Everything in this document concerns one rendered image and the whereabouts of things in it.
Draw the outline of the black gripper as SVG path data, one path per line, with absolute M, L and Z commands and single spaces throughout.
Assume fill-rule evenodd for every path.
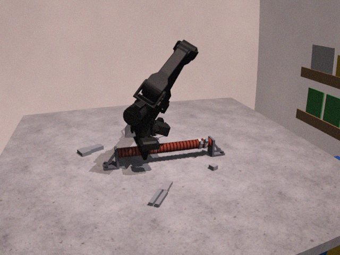
M 143 160 L 147 160 L 150 150 L 158 150 L 159 142 L 155 137 L 151 137 L 152 123 L 154 120 L 151 117 L 144 118 L 138 125 L 130 126 L 131 133 L 135 132 L 136 136 L 133 137 Z

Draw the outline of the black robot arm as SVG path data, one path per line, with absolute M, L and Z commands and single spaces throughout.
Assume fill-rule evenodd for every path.
M 135 102 L 123 113 L 123 118 L 128 125 L 138 125 L 144 118 L 152 116 L 152 136 L 156 134 L 168 136 L 170 126 L 158 116 L 159 112 L 165 113 L 169 107 L 171 88 L 184 65 L 189 64 L 198 54 L 197 47 L 186 40 L 177 41 L 174 53 L 163 67 L 145 79 L 133 95 Z M 139 93 L 142 90 L 142 95 Z M 156 120 L 155 120 L 156 119 Z

